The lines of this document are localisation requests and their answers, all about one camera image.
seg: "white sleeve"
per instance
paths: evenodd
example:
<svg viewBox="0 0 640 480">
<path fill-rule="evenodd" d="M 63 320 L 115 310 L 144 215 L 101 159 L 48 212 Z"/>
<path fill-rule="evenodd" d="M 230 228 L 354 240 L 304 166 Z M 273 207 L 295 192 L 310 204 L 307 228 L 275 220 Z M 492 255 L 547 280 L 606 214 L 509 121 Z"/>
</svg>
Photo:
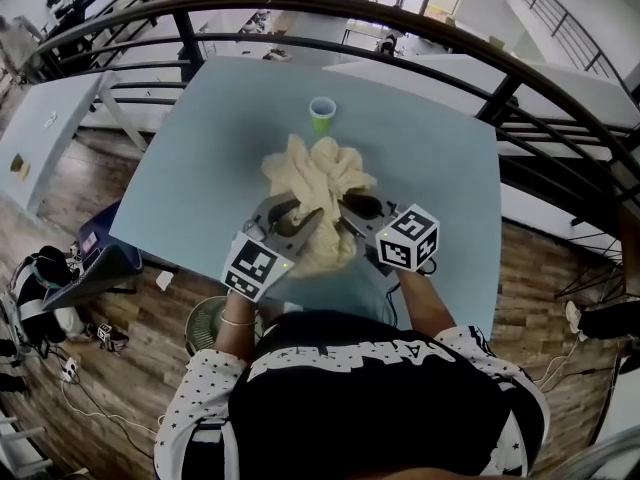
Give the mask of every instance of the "white sleeve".
<svg viewBox="0 0 640 480">
<path fill-rule="evenodd" d="M 496 357 L 491 352 L 480 329 L 474 326 L 446 329 L 434 339 L 457 352 L 475 366 L 476 369 L 494 379 L 502 391 L 512 389 L 514 387 L 513 381 L 517 381 L 518 384 L 527 389 L 536 399 L 544 418 L 544 436 L 542 439 L 544 442 L 549 432 L 549 405 L 544 394 L 522 368 Z M 520 466 L 522 467 L 522 476 L 526 476 L 528 473 L 529 467 L 524 442 L 518 428 L 517 419 L 513 413 L 509 415 L 491 458 L 492 461 L 483 474 L 502 475 Z"/>
<path fill-rule="evenodd" d="M 246 367 L 241 359 L 217 350 L 193 356 L 156 438 L 154 463 L 160 480 L 181 480 L 185 451 L 198 422 L 227 420 L 229 396 Z"/>
</svg>

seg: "green cup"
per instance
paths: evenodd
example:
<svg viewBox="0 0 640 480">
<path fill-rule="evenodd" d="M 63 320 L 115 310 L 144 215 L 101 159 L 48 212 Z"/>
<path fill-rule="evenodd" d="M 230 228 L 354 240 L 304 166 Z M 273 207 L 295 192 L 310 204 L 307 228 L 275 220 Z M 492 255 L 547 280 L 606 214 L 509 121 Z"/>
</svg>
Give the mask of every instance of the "green cup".
<svg viewBox="0 0 640 480">
<path fill-rule="evenodd" d="M 331 98 L 325 96 L 313 98 L 309 104 L 313 129 L 317 132 L 328 132 L 337 108 L 336 102 Z"/>
</svg>

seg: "light blue table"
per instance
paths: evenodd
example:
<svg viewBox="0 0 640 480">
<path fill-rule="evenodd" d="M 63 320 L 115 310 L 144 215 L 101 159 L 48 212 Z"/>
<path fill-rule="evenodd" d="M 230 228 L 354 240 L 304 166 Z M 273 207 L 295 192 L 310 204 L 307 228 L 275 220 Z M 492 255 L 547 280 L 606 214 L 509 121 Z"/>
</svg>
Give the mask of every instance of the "light blue table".
<svg viewBox="0 0 640 480">
<path fill-rule="evenodd" d="M 361 152 L 384 193 L 440 219 L 436 289 L 459 324 L 478 325 L 489 336 L 501 240 L 494 130 L 367 80 L 253 59 L 210 59 L 149 146 L 111 234 L 219 278 L 235 232 L 268 195 L 262 159 L 284 151 L 290 133 L 308 145 L 320 138 L 308 112 L 315 96 L 337 102 L 332 136 Z M 389 321 L 384 295 L 395 281 L 362 259 L 320 278 L 285 278 L 269 295 Z M 399 292 L 394 301 L 406 328 Z"/>
</svg>

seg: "beige cloth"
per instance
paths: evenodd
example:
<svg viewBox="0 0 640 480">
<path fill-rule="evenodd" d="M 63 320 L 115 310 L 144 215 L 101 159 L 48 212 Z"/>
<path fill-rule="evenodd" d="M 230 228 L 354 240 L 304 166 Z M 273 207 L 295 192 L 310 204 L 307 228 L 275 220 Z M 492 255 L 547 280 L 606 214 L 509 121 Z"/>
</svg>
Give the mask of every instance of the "beige cloth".
<svg viewBox="0 0 640 480">
<path fill-rule="evenodd" d="M 313 210 L 324 210 L 322 222 L 307 242 L 301 259 L 289 273 L 309 277 L 344 267 L 356 255 L 355 237 L 340 220 L 338 200 L 349 189 L 374 187 L 377 182 L 362 170 L 362 157 L 354 148 L 341 148 L 331 137 L 307 151 L 297 135 L 289 136 L 285 153 L 266 157 L 262 172 L 271 180 L 271 195 L 293 192 L 300 206 L 290 218 L 299 223 Z"/>
</svg>

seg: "bracelet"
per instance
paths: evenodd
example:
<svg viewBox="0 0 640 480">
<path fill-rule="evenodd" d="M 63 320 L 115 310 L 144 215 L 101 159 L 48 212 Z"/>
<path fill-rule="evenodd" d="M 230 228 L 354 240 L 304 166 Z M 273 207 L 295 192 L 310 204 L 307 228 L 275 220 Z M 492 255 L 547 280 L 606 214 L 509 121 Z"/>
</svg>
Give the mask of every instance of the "bracelet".
<svg viewBox="0 0 640 480">
<path fill-rule="evenodd" d="M 253 327 L 256 323 L 256 321 L 254 320 L 253 322 L 251 322 L 250 324 L 239 324 L 238 322 L 232 322 L 231 320 L 227 320 L 224 315 L 227 312 L 226 309 L 222 310 L 222 314 L 220 315 L 220 320 L 223 321 L 225 324 L 229 324 L 229 325 L 233 325 L 234 327 Z"/>
</svg>

